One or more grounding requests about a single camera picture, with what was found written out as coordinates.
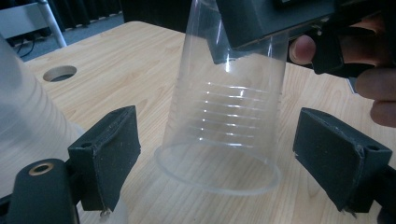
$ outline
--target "table surface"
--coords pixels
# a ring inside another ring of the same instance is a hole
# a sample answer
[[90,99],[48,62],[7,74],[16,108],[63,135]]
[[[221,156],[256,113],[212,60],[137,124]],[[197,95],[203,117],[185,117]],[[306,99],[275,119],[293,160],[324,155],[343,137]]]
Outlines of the table surface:
[[[340,213],[315,179],[294,159],[301,107],[330,113],[389,148],[396,129],[374,124],[372,101],[353,94],[344,79],[317,76],[288,64],[280,108],[280,185],[263,195],[227,196],[171,179],[155,164],[163,140],[184,34],[129,22],[27,62],[65,116],[88,130],[106,113],[136,105],[142,153],[121,192],[130,223],[375,223],[380,206],[354,218]],[[73,65],[67,80],[47,82],[53,67]],[[395,156],[390,165],[396,167]]]

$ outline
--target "finger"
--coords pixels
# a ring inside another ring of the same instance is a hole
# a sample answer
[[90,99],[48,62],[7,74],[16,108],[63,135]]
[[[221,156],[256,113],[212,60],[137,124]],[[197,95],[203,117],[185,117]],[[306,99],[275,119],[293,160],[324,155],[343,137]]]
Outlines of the finger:
[[396,102],[374,101],[370,116],[379,125],[396,128]]
[[396,69],[374,68],[356,79],[356,92],[362,97],[378,101],[396,101]]
[[297,64],[311,63],[314,58],[316,48],[315,42],[311,37],[302,35],[290,45],[290,59],[292,62]]
[[391,55],[383,35],[341,36],[345,63],[368,63],[374,66],[391,64]]

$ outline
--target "gray carpet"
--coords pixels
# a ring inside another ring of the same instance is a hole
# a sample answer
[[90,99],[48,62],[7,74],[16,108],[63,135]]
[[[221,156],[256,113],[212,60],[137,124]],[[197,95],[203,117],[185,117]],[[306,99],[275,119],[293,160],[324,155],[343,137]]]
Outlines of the gray carpet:
[[[92,21],[92,23],[86,27],[80,26],[78,28],[70,29],[65,32],[62,32],[62,34],[64,36],[64,40],[66,41],[66,44],[71,45],[73,43],[78,42],[79,40],[100,34],[103,31],[109,30],[121,24],[123,24],[122,14],[112,15],[108,18],[104,18],[99,21]],[[14,47],[14,50],[17,52],[20,46],[21,45]],[[26,54],[32,49],[32,46],[33,46],[33,42],[26,41],[21,46],[21,50],[18,54],[20,56]],[[27,62],[41,55],[53,52],[58,48],[59,46],[56,43],[56,40],[53,37],[53,35],[46,38],[39,38],[35,41],[35,45],[33,47],[32,52],[22,57],[22,59],[24,62]]]

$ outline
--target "transparent cup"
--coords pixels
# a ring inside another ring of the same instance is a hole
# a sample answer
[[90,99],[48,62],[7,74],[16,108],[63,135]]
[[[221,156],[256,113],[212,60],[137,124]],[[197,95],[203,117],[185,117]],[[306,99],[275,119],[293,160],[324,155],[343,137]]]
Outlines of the transparent cup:
[[280,180],[276,126],[288,35],[250,49],[228,43],[215,0],[194,0],[176,90],[156,162],[217,193],[264,193]]
[[[25,166],[49,158],[68,160],[67,148],[84,130],[68,121],[0,36],[0,198],[12,193],[15,177]],[[83,211],[81,223],[128,223],[120,198],[113,213]]]

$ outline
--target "hole in table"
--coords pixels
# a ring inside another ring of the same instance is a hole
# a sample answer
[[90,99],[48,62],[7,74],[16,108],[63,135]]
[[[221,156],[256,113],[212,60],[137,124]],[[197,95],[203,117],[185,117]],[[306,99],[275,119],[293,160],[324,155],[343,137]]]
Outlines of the hole in table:
[[63,65],[51,68],[47,71],[43,78],[48,82],[63,81],[72,77],[77,72],[77,68],[72,65]]

